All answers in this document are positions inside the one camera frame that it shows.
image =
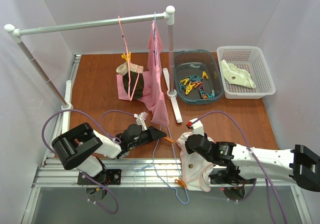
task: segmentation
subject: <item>pink towel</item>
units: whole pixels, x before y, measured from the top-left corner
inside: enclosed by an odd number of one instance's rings
[[[167,107],[165,103],[165,97],[161,90],[161,63],[160,63],[160,53],[163,51],[163,44],[158,32],[157,26],[154,25],[155,22],[152,23],[152,31],[150,34],[149,42],[148,42],[148,69],[149,71],[143,72],[143,80],[144,80],[144,88],[143,88],[143,97],[138,99],[143,102],[149,111],[153,113],[152,122],[158,123],[162,125],[169,125],[169,117],[167,112]],[[158,66],[156,66],[156,59],[154,53],[154,33],[153,30],[155,28],[156,34],[156,51],[157,51],[157,60]],[[129,100],[128,94],[123,87],[122,76],[117,75],[117,86],[118,86],[118,97],[121,100]]]

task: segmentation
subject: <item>white plastic basket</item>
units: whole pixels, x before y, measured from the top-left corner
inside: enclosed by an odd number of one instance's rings
[[[216,52],[226,98],[258,99],[276,92],[265,56],[260,48],[254,46],[222,46]],[[248,71],[257,87],[252,89],[229,84],[222,71],[222,60]]]

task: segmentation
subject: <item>white wall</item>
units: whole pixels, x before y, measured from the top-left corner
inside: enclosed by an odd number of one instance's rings
[[[0,0],[0,223],[21,222],[31,185],[45,148],[41,128],[59,109],[19,47],[3,30],[55,25],[43,0]],[[61,93],[70,76],[72,53],[60,33],[23,37],[43,69]],[[47,138],[53,130],[48,126]]]
[[[176,8],[175,50],[216,51],[223,45],[255,45],[279,0],[44,0],[57,24],[164,12]],[[128,47],[146,51],[150,22],[124,24]],[[164,20],[159,32],[167,49]],[[118,25],[63,32],[74,54],[122,53]]]
[[[279,147],[303,144],[320,155],[320,0],[281,0],[257,45],[276,86],[264,103]],[[320,194],[303,196],[320,223]]]

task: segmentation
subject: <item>wooden table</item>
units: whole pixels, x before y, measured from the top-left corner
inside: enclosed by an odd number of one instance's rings
[[[162,53],[162,68],[168,66],[168,54]],[[148,54],[134,53],[131,56],[132,63],[143,65],[147,70]],[[99,120],[102,113],[118,109],[130,113],[148,112],[146,106],[139,101],[123,101],[118,99],[116,68],[124,60],[120,54],[99,54],[99,55],[82,55],[79,68],[77,71],[74,87],[72,90],[72,104],[74,109],[79,109],[91,115],[95,120]],[[161,77],[162,91],[166,96],[167,87],[165,79]],[[206,105],[190,105],[177,98],[183,123],[177,124],[174,112],[169,99],[165,99],[172,139],[177,140],[183,132],[187,132],[186,123],[196,117],[212,110],[221,110],[230,114],[242,127],[247,136],[249,144],[252,147],[278,149],[276,140],[267,116],[267,112],[262,99],[226,99],[221,98],[219,101]],[[149,113],[146,120],[147,126],[157,124],[150,122],[152,113]],[[204,131],[215,141],[229,141],[244,145],[244,140],[236,126],[227,117],[222,114],[211,114],[203,118]],[[102,133],[91,121],[79,113],[71,113],[70,128],[73,128],[83,122],[89,122],[94,129]],[[123,132],[128,125],[136,123],[131,116],[110,113],[107,114],[102,126],[107,132],[115,135]],[[128,158],[151,158],[156,142],[149,143],[130,151]],[[180,149],[175,144],[175,153],[180,154]],[[156,158],[173,158],[171,144],[165,140],[160,140]]]

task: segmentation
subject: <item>transparent gray container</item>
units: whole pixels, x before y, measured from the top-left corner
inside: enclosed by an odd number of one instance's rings
[[[179,97],[189,104],[207,104],[217,101],[223,96],[224,88],[221,75],[216,64],[214,56],[206,50],[180,51],[174,56],[174,81],[175,88]],[[188,95],[182,89],[180,91],[179,83],[185,77],[197,75],[202,77],[203,71],[206,72],[209,79],[203,79],[204,91],[211,94],[214,90],[213,99],[201,99],[199,87],[193,89]]]

